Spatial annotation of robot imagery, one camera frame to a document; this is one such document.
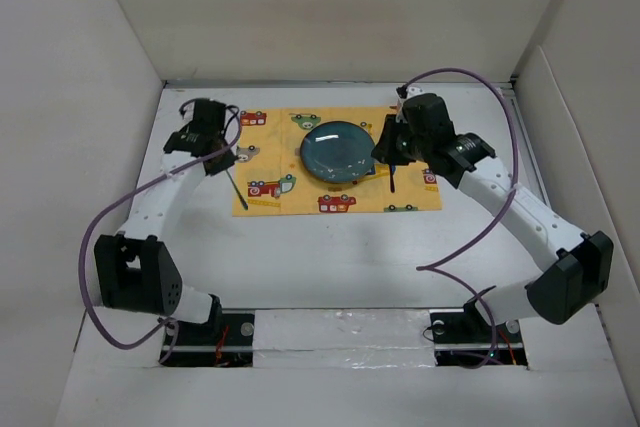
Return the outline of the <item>iridescent purple spoon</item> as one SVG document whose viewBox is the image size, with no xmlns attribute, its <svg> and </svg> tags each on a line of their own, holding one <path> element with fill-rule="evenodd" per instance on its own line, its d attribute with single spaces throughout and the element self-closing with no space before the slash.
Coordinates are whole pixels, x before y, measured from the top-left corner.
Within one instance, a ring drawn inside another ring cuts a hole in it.
<svg viewBox="0 0 640 427">
<path fill-rule="evenodd" d="M 388 166 L 389 168 L 389 181 L 390 181 L 390 192 L 391 193 L 395 193 L 396 192 L 396 185 L 395 185 L 395 171 L 396 171 L 396 166 L 393 164 L 389 164 Z"/>
</svg>

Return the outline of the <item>iridescent fork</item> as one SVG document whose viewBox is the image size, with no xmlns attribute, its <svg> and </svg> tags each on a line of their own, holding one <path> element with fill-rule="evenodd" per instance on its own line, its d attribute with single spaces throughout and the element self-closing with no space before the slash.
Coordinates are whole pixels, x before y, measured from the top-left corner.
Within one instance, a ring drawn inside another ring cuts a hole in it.
<svg viewBox="0 0 640 427">
<path fill-rule="evenodd" d="M 231 183 L 231 185 L 233 187 L 233 190 L 234 190 L 234 192 L 235 192 L 235 194 L 237 196 L 237 199 L 240 202 L 242 208 L 245 211 L 247 211 L 249 209 L 249 205 L 248 205 L 245 197 L 243 196 L 242 192 L 240 191 L 238 185 L 236 184 L 236 182 L 235 182 L 235 180 L 233 178 L 233 175 L 231 174 L 231 172 L 228 169 L 225 170 L 225 173 L 226 173 L 226 176 L 229 179 L 229 181 L 230 181 L 230 183 Z"/>
</svg>

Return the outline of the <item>yellow vehicle-print cloth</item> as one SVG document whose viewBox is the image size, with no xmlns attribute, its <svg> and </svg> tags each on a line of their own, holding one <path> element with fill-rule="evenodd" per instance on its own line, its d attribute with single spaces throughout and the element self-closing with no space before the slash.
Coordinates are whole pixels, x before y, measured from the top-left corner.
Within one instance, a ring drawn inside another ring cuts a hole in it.
<svg viewBox="0 0 640 427">
<path fill-rule="evenodd" d="M 235 182 L 245 197 L 236 200 L 237 217 L 437 211 L 442 200 L 436 176 L 424 164 L 397 167 L 396 192 L 390 192 L 389 168 L 374 163 L 358 181 L 330 184 L 304 168 L 299 147 L 318 125 L 346 121 L 363 127 L 374 141 L 382 131 L 385 107 L 242 109 L 242 133 L 236 145 Z"/>
</svg>

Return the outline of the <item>dark teal patterned plate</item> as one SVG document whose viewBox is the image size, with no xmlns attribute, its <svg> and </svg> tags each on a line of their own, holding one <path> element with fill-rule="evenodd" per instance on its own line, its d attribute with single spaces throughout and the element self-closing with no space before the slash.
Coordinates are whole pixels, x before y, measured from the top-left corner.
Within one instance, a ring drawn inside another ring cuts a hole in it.
<svg viewBox="0 0 640 427">
<path fill-rule="evenodd" d="M 361 126 L 346 121 L 318 125 L 299 149 L 302 164 L 315 179 L 346 184 L 365 177 L 374 166 L 374 141 Z"/>
</svg>

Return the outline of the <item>pink paper cup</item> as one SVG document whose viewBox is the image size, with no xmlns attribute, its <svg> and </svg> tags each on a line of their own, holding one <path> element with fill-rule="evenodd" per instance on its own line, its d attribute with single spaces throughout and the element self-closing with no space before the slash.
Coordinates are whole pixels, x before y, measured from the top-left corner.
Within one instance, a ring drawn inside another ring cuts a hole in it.
<svg viewBox="0 0 640 427">
<path fill-rule="evenodd" d="M 396 121 L 397 122 L 402 122 L 403 121 L 402 104 L 401 103 L 396 103 L 395 105 L 391 106 L 391 109 L 394 112 Z"/>
</svg>

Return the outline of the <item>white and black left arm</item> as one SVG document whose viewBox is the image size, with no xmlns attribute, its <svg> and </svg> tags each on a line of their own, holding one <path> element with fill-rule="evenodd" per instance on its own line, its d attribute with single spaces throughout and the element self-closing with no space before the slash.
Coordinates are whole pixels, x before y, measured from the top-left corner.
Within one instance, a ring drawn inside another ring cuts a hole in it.
<svg viewBox="0 0 640 427">
<path fill-rule="evenodd" d="M 94 260 L 106 307 L 170 318 L 208 344 L 222 334 L 220 300 L 184 283 L 166 241 L 196 188 L 233 167 L 239 138 L 226 134 L 240 114 L 209 98 L 190 100 L 179 113 L 186 123 L 163 146 L 160 174 L 137 190 L 141 199 L 116 233 L 98 237 Z"/>
</svg>

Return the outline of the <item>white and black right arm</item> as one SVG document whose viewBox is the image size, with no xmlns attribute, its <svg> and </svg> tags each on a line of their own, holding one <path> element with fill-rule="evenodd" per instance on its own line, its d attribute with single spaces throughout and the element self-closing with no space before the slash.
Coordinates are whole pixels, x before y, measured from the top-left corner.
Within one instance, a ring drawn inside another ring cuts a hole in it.
<svg viewBox="0 0 640 427">
<path fill-rule="evenodd" d="M 561 325 L 607 289 L 612 240 L 556 214 L 516 180 L 481 137 L 456 133 L 440 96 L 400 89 L 397 111 L 386 116 L 372 155 L 394 166 L 427 164 L 492 214 L 540 269 L 537 277 L 494 287 L 466 302 L 462 328 L 471 339 L 486 340 L 499 324 L 524 318 Z"/>
</svg>

